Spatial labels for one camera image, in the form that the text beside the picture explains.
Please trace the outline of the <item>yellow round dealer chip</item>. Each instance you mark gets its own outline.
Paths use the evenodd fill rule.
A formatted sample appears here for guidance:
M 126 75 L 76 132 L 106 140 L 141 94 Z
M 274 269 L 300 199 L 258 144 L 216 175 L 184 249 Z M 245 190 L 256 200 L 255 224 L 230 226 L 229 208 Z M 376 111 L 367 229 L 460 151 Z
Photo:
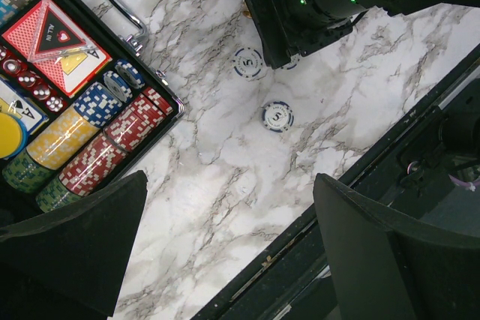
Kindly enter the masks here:
M 28 138 L 24 124 L 18 118 L 1 113 L 1 159 L 12 157 L 18 154 L 26 146 Z

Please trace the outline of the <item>black poker chip case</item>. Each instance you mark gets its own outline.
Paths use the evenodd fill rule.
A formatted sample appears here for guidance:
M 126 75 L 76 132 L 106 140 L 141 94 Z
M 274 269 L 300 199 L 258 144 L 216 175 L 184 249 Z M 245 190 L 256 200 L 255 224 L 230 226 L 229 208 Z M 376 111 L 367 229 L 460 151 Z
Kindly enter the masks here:
M 1 214 L 14 222 L 120 179 L 180 120 L 122 0 L 1 0 Z

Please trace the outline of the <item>red playing card deck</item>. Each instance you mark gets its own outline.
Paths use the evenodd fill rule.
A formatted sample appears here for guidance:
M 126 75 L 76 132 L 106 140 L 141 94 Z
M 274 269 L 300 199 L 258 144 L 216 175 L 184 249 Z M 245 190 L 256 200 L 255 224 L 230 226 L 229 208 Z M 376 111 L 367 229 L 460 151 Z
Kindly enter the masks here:
M 39 0 L 2 37 L 69 98 L 112 60 L 53 0 Z

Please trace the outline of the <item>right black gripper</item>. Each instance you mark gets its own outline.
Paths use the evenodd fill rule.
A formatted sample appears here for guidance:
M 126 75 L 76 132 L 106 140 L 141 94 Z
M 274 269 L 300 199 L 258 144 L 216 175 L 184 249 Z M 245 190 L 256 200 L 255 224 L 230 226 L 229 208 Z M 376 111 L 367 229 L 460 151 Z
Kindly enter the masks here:
M 350 34 L 360 19 L 356 0 L 245 0 L 266 64 L 278 69 Z

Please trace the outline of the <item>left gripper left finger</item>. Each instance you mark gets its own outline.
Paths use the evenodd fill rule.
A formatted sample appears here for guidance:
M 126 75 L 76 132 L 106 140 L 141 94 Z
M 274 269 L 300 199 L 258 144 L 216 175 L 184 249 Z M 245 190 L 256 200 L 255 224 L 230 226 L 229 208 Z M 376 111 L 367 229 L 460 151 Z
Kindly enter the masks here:
M 136 171 L 62 208 L 36 214 L 1 188 L 1 318 L 108 319 L 146 203 Z

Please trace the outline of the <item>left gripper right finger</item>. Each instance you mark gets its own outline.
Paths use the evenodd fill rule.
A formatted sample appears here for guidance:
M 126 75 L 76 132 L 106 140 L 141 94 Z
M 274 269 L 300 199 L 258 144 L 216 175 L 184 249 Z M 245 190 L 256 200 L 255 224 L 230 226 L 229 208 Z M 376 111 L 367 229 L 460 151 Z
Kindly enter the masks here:
M 478 319 L 479 238 L 423 223 L 327 174 L 313 189 L 342 319 Z

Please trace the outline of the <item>red triangle card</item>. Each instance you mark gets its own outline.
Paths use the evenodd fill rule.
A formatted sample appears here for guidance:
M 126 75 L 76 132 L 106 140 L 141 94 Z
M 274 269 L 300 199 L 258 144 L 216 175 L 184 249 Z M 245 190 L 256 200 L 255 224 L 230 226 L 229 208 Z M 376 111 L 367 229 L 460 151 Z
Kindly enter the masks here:
M 53 0 L 41 0 L 39 5 L 28 61 L 59 61 L 97 49 L 96 43 Z

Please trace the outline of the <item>white poker chip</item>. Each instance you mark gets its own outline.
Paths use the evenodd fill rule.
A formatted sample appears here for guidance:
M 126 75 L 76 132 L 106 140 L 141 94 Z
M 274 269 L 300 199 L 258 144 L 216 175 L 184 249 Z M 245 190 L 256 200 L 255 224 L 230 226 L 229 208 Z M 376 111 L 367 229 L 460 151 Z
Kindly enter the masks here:
M 262 108 L 262 123 L 272 132 L 284 133 L 294 122 L 292 108 L 283 101 L 272 101 Z
M 241 48 L 234 53 L 232 66 L 237 75 L 253 79 L 260 74 L 263 68 L 263 58 L 256 49 Z
M 281 70 L 292 70 L 298 65 L 299 61 L 300 57 L 298 55 L 294 55 L 287 64 L 282 65 L 280 68 Z

